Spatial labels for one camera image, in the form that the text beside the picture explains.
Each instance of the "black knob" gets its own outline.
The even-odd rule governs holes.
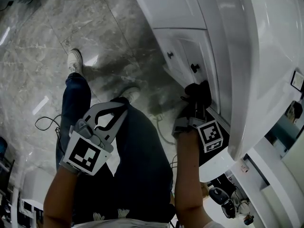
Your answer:
[[[197,71],[198,71],[198,69],[199,69],[199,65],[197,64],[197,65],[194,65],[194,64],[191,64],[191,69],[192,69],[192,71],[194,72],[194,73],[196,73]]]
[[[171,59],[171,57],[173,57],[174,56],[174,54],[172,53],[172,52],[167,52],[167,55],[168,55],[168,57]]]

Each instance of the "hand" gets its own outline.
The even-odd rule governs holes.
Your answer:
[[[178,142],[182,146],[198,145],[199,144],[199,132],[196,129],[191,130],[188,133],[180,133]]]

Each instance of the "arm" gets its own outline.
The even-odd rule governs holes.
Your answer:
[[[185,228],[203,228],[212,221],[203,207],[199,155],[198,132],[180,133],[177,142],[175,208],[177,218]]]
[[[60,166],[43,205],[45,228],[70,228],[77,175]]]

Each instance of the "white shirt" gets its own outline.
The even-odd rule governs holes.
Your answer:
[[[119,218],[110,220],[91,221],[73,226],[73,228],[168,228],[167,223],[145,222],[130,218]],[[222,225],[212,221],[203,228],[224,228]]]

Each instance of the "shoe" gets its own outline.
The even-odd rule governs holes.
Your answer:
[[[82,74],[82,56],[78,49],[72,49],[68,53],[67,68],[68,68],[69,74],[79,73],[80,75],[83,76],[83,74]]]
[[[131,87],[126,89],[121,95],[120,97],[124,97],[127,98],[127,100],[129,101],[130,104],[134,103],[137,98],[140,96],[140,89],[137,87]]]

